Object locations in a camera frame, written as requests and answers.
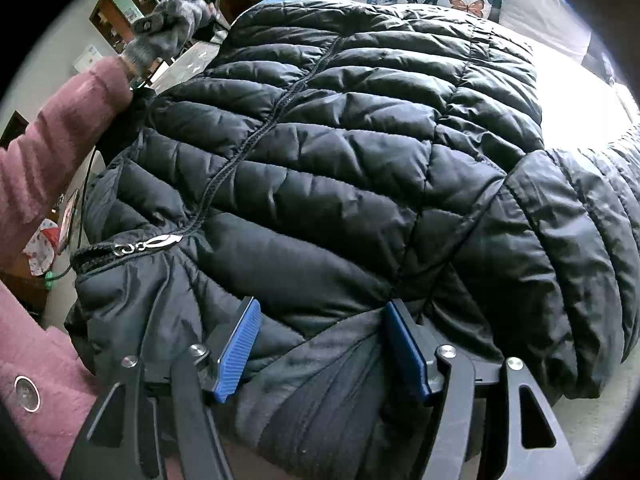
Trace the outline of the grey gloved left hand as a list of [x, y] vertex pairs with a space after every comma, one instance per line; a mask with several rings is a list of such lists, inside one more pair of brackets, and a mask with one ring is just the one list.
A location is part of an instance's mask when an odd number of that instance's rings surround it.
[[159, 58], [170, 61], [214, 16], [215, 6], [205, 0], [162, 0], [132, 25], [134, 39], [120, 55], [129, 78], [142, 78]]

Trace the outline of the pink sleeved left forearm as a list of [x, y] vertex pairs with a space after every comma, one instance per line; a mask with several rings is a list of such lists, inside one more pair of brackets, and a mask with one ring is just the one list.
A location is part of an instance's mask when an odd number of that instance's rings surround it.
[[1, 263], [26, 246], [115, 116], [131, 102], [129, 66], [102, 58], [58, 89], [1, 151]]

